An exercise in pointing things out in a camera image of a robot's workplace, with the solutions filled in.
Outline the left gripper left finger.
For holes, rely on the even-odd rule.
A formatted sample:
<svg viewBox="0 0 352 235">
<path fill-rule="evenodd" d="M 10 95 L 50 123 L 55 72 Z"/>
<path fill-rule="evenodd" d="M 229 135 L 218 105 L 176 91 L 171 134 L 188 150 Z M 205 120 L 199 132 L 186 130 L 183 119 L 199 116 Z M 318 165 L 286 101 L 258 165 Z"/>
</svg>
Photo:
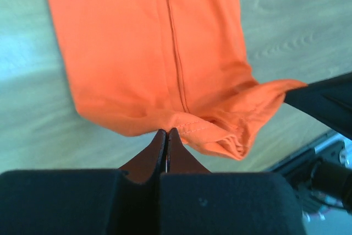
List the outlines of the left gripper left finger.
<svg viewBox="0 0 352 235">
<path fill-rule="evenodd" d="M 1 234 L 158 234 L 167 134 L 120 168 L 1 174 Z"/>
</svg>

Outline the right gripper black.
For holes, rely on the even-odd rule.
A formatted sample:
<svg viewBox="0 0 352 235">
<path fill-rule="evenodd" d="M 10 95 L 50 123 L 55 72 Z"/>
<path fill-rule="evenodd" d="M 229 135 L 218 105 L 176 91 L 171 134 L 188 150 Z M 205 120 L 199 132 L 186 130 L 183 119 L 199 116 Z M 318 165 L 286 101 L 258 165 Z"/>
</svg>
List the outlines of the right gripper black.
<svg viewBox="0 0 352 235">
<path fill-rule="evenodd" d="M 284 102 L 343 136 L 351 136 L 351 73 L 290 90 Z M 310 188 L 351 202 L 351 169 L 318 161 L 311 168 Z"/>
</svg>

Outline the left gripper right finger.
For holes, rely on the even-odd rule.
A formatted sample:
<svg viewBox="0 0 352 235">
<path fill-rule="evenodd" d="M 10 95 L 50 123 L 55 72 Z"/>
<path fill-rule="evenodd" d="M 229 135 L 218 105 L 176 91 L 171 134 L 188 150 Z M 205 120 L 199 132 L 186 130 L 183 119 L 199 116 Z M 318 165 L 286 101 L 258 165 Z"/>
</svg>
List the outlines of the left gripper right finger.
<svg viewBox="0 0 352 235">
<path fill-rule="evenodd" d="M 190 153 L 168 134 L 168 172 L 159 180 L 160 234 L 306 234 L 302 209 L 277 173 L 188 172 Z"/>
</svg>

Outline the orange t shirt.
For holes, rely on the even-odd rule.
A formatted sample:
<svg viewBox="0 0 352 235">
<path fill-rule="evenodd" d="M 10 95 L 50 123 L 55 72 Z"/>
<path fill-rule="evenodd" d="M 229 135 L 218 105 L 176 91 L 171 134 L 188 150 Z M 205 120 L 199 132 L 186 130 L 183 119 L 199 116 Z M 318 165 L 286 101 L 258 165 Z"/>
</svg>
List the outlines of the orange t shirt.
<svg viewBox="0 0 352 235">
<path fill-rule="evenodd" d="M 251 72 L 240 0 L 48 0 L 75 108 L 125 136 L 176 129 L 242 160 L 298 80 Z"/>
</svg>

